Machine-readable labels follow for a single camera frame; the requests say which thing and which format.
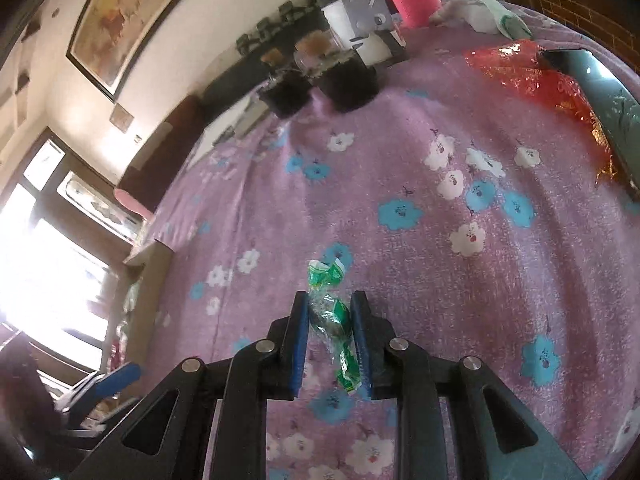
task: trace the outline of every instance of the green candy wrapper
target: green candy wrapper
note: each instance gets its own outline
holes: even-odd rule
[[[344,266],[337,258],[330,266],[311,260],[307,270],[309,323],[324,340],[334,362],[338,363],[338,382],[352,394],[361,381],[351,333],[351,315],[344,302],[329,292],[330,288],[340,285],[344,278]]]

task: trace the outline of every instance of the black container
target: black container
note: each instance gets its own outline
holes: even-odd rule
[[[349,112],[371,101],[380,90],[373,68],[355,50],[339,52],[323,61],[311,82],[334,102],[339,112]]]
[[[300,72],[281,72],[258,90],[260,100],[281,119],[292,116],[309,101],[311,85]]]

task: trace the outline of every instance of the brown sofa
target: brown sofa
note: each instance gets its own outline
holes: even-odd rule
[[[205,126],[202,102],[187,96],[133,158],[114,190],[116,199],[151,220]]]

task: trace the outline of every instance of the framed painting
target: framed painting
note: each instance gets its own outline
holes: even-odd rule
[[[179,0],[87,0],[66,52],[111,101],[146,42]]]

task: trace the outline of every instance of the smartphone screen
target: smartphone screen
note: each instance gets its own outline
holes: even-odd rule
[[[584,49],[547,50],[543,58],[573,77],[599,118],[614,156],[640,188],[640,105],[596,57]]]

